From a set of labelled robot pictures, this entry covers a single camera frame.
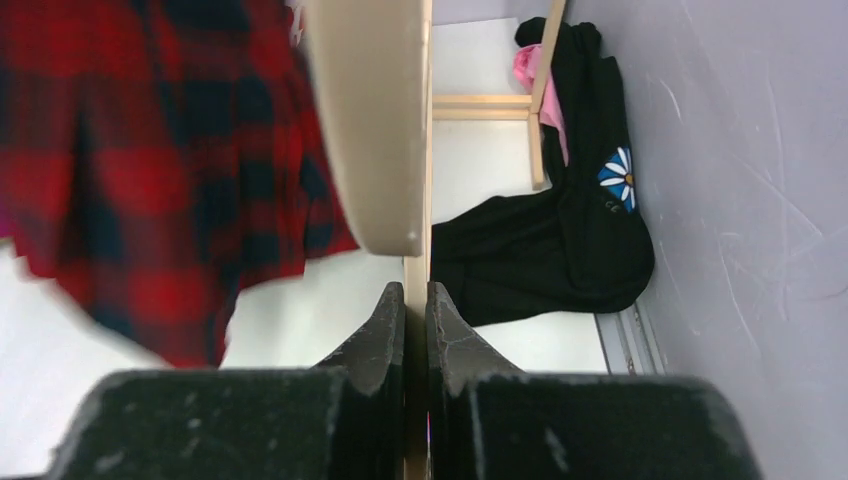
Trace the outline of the red navy plaid skirt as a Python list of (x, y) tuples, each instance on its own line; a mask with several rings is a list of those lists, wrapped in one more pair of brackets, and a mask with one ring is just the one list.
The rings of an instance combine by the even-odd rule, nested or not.
[(282, 1), (5, 1), (1, 203), (97, 324), (218, 365), (238, 294), (357, 246)]

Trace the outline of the beige plastic hanger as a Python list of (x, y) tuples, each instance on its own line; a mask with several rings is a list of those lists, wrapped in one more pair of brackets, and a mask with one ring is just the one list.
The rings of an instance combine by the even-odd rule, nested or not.
[(305, 16), (316, 104), (347, 223), (363, 249), (403, 261), (404, 475), (424, 479), (432, 5), (310, 1)]

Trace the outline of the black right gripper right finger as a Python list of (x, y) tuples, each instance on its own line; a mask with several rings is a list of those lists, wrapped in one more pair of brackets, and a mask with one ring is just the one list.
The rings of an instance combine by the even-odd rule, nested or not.
[(734, 410), (707, 382), (523, 371), (435, 282), (425, 321), (438, 479), (761, 477)]

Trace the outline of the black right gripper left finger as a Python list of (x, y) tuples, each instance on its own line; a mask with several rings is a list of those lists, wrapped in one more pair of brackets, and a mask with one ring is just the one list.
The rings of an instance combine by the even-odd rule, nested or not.
[(307, 369), (130, 370), (80, 405), (50, 479), (399, 479), (402, 286)]

